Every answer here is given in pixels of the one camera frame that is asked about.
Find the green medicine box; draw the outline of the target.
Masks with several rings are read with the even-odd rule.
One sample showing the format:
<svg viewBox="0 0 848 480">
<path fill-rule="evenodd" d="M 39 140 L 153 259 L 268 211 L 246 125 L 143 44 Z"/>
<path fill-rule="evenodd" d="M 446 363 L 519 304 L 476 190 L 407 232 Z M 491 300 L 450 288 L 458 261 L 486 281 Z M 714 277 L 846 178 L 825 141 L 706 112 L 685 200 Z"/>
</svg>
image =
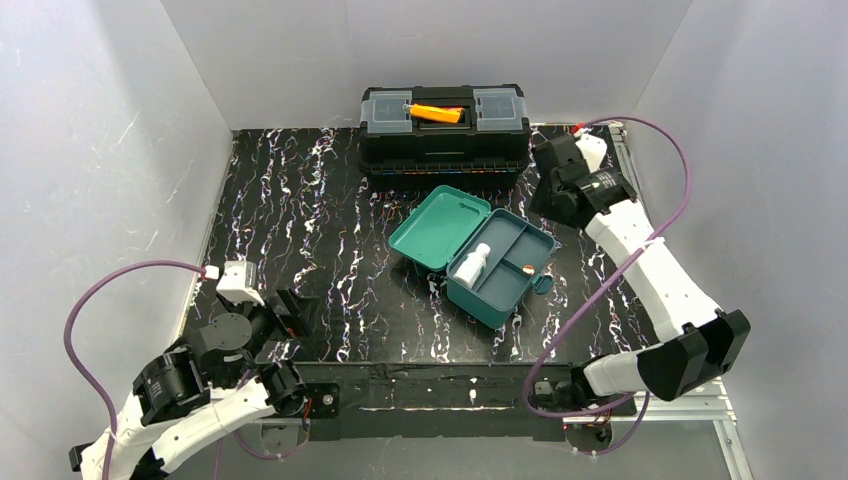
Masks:
<svg viewBox="0 0 848 480">
<path fill-rule="evenodd" d="M 389 245 L 424 272 L 443 273 L 448 300 L 491 329 L 501 328 L 529 292 L 548 293 L 545 272 L 558 242 L 486 200 L 442 185 L 412 210 Z"/>
</svg>

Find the white medicine bottle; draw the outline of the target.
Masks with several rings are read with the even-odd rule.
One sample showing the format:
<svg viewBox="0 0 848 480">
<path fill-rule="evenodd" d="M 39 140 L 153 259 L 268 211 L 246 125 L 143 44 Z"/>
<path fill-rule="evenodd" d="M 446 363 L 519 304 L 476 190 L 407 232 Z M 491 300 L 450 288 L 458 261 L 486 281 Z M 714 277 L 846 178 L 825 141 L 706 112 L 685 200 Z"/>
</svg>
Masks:
<svg viewBox="0 0 848 480">
<path fill-rule="evenodd" d="M 485 269 L 490 253 L 491 247 L 488 244 L 479 243 L 457 267 L 455 280 L 467 288 L 472 288 Z"/>
</svg>

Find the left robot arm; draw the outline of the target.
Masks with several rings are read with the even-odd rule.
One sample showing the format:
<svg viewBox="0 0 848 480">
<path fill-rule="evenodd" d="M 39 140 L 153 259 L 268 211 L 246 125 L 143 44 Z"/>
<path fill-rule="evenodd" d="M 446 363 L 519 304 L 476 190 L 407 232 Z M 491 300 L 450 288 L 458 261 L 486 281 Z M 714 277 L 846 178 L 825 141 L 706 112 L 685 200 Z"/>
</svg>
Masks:
<svg viewBox="0 0 848 480">
<path fill-rule="evenodd" d="M 308 418 L 312 399 L 290 360 L 261 362 L 271 341 L 311 334 L 318 300 L 291 289 L 216 293 L 223 314 L 179 337 L 133 380 L 115 421 L 69 452 L 86 479 L 164 479 L 210 443 L 278 414 Z"/>
</svg>

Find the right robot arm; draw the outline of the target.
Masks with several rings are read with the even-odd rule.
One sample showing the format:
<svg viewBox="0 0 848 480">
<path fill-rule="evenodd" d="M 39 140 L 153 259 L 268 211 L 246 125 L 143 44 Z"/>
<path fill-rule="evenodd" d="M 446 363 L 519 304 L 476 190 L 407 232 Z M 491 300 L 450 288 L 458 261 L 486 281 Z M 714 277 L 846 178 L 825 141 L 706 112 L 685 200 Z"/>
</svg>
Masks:
<svg viewBox="0 0 848 480">
<path fill-rule="evenodd" d="M 583 231 L 626 269 L 658 342 L 576 366 L 557 383 L 536 383 L 530 402 L 545 409 L 588 407 L 634 391 L 672 401 L 729 371 L 751 330 L 741 311 L 722 309 L 654 237 L 634 187 L 602 167 L 606 151 L 606 143 L 589 134 L 533 147 L 540 179 L 531 210 Z"/>
</svg>

